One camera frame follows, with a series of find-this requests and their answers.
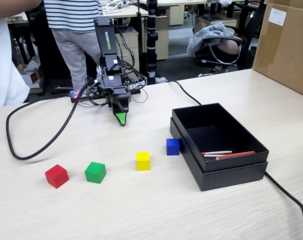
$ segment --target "black box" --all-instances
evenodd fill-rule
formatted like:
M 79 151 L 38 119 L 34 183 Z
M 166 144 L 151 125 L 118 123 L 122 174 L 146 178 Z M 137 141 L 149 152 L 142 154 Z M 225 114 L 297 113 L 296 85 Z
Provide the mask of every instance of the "black box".
M 269 151 L 219 103 L 172 110 L 170 133 L 202 191 L 257 181 L 267 168 Z M 222 160 L 202 152 L 232 150 L 254 154 Z

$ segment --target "white stick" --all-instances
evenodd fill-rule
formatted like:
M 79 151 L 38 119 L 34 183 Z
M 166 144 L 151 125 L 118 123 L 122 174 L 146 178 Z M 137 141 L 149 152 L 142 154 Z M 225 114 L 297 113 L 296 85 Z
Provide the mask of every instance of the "white stick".
M 208 154 L 231 154 L 233 151 L 211 151 L 211 152 L 205 152 L 204 155 Z
M 223 156 L 223 155 L 221 155 L 221 154 L 204 155 L 205 158 L 216 158 L 216 157 L 220 157 L 220 156 Z

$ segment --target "white label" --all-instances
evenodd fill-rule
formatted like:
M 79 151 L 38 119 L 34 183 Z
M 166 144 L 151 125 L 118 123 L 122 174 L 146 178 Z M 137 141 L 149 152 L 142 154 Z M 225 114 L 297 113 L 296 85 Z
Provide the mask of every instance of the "white label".
M 281 11 L 275 8 L 272 8 L 270 11 L 269 19 L 268 21 L 277 24 L 279 26 L 283 26 L 285 22 L 287 12 Z

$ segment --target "office chair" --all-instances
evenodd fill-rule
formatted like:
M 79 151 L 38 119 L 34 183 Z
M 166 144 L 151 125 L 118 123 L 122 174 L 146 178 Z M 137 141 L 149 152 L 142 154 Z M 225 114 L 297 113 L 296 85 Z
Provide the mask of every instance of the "office chair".
M 183 19 L 187 19 L 190 17 L 190 13 L 188 11 L 183 12 Z
M 195 53 L 195 58 L 198 63 L 201 64 L 211 64 L 211 65 L 220 65 L 219 67 L 214 67 L 212 72 L 218 70 L 220 73 L 228 72 L 229 66 L 238 67 L 239 70 L 242 69 L 250 69 L 253 65 L 252 62 L 249 62 L 250 56 L 253 54 L 250 50 L 250 44 L 252 41 L 253 36 L 257 32 L 257 30 L 261 27 L 264 19 L 266 5 L 264 4 L 264 0 L 260 1 L 259 7 L 256 10 L 254 16 L 250 19 L 247 26 L 241 30 L 234 26 L 226 27 L 233 29 L 237 34 L 238 37 L 241 38 L 234 38 L 234 37 L 227 37 L 227 36 L 211 36 L 203 38 L 203 42 L 207 43 L 207 46 Z M 212 39 L 222 39 L 222 40 L 232 40 L 237 43 L 239 47 L 239 54 L 231 55 L 227 54 L 221 50 L 219 50 L 216 46 L 211 46 Z

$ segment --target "chair backrest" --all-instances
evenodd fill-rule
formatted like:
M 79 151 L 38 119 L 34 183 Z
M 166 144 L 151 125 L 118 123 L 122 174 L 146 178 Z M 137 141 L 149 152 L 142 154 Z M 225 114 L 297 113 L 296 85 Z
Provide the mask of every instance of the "chair backrest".
M 251 41 L 252 41 L 255 33 L 257 32 L 257 30 L 263 23 L 265 9 L 266 9 L 266 4 L 264 4 L 264 1 L 265 0 L 260 0 L 259 6 L 258 6 L 255 14 L 252 16 L 252 18 L 248 22 L 247 26 L 244 28 L 244 30 L 241 33 L 240 37 L 246 38 L 247 42 L 246 42 L 245 46 L 243 46 L 243 50 L 242 50 L 242 53 L 241 53 L 239 61 L 238 61 L 239 67 L 244 64 L 247 53 L 249 51 Z

